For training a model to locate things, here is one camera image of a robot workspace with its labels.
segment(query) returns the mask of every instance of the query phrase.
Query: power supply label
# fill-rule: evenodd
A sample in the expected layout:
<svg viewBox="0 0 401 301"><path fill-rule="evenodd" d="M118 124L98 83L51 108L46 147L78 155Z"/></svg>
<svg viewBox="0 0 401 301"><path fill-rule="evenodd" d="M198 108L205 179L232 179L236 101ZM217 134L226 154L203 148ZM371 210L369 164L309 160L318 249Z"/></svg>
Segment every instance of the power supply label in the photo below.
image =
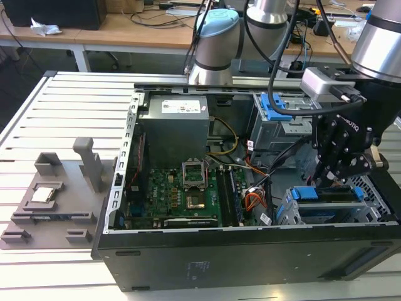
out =
<svg viewBox="0 0 401 301"><path fill-rule="evenodd" d="M200 113L201 103L198 100L164 100L162 113Z"/></svg>

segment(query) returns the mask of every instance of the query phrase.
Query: blue latch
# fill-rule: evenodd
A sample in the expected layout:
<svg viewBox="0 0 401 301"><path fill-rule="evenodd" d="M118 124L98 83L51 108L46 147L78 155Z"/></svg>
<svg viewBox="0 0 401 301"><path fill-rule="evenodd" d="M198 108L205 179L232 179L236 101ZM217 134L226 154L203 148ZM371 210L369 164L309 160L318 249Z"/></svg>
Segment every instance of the blue latch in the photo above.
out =
<svg viewBox="0 0 401 301"><path fill-rule="evenodd" d="M280 96L277 93L273 94L273 99L279 108L286 108L286 104L281 101ZM269 121L291 121L293 118L290 115L281 115L273 110L269 103L269 96L267 94L261 95L261 105L266 111L266 116Z"/></svg>
<svg viewBox="0 0 401 301"><path fill-rule="evenodd" d="M291 189L291 194L293 195L293 199L299 199L299 194L297 190Z"/></svg>
<svg viewBox="0 0 401 301"><path fill-rule="evenodd" d="M318 194L313 186L298 186L294 187L294 190L298 192L301 199L318 199Z"/></svg>
<svg viewBox="0 0 401 301"><path fill-rule="evenodd" d="M357 196L357 198L358 198L360 201L363 201L363 199L365 198L365 195L363 194L363 190L362 190L361 187L356 186L356 187L353 189L353 192L355 193L355 195Z"/></svg>

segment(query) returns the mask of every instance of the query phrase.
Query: motherboard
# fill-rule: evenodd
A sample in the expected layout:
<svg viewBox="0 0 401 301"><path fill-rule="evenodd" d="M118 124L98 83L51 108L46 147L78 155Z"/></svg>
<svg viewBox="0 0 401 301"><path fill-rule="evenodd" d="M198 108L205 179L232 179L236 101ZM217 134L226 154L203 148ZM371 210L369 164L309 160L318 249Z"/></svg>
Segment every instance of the motherboard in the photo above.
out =
<svg viewBox="0 0 401 301"><path fill-rule="evenodd" d="M146 197L127 194L126 229L222 227L242 223L241 191L247 187L244 171L206 166L202 161L171 169L151 169Z"/></svg>

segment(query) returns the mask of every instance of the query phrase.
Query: label sticker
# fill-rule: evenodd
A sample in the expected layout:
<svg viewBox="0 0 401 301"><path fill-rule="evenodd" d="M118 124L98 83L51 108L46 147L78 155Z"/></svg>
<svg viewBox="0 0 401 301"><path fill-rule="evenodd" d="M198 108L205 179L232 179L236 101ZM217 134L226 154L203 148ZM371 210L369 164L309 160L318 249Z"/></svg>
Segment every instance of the label sticker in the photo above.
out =
<svg viewBox="0 0 401 301"><path fill-rule="evenodd" d="M195 261L187 264L187 279L196 281L203 280L210 274L209 268L211 263L209 261Z"/></svg>
<svg viewBox="0 0 401 301"><path fill-rule="evenodd" d="M265 215L264 213L262 213L262 215L261 215L261 221L262 221L266 226L270 226L270 225L271 225L271 218L269 218L269 216Z"/></svg>
<svg viewBox="0 0 401 301"><path fill-rule="evenodd" d="M33 216L33 219L45 219L45 220L49 220L51 219L50 216Z"/></svg>
<svg viewBox="0 0 401 301"><path fill-rule="evenodd" d="M201 104L198 100L164 100L162 102L162 113L200 113L200 112L201 112Z"/></svg>
<svg viewBox="0 0 401 301"><path fill-rule="evenodd" d="M246 142L247 146L248 146L248 150L253 152L253 141L252 140L248 140Z"/></svg>

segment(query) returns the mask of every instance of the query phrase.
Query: black computer case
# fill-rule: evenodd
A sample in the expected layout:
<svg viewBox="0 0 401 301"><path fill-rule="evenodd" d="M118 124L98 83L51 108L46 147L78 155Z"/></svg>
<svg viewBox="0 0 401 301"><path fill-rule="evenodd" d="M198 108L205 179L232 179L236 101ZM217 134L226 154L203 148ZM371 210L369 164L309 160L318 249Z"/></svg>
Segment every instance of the black computer case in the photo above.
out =
<svg viewBox="0 0 401 301"><path fill-rule="evenodd" d="M14 26L30 26L31 18L61 28L98 30L106 18L105 0L3 0Z"/></svg>

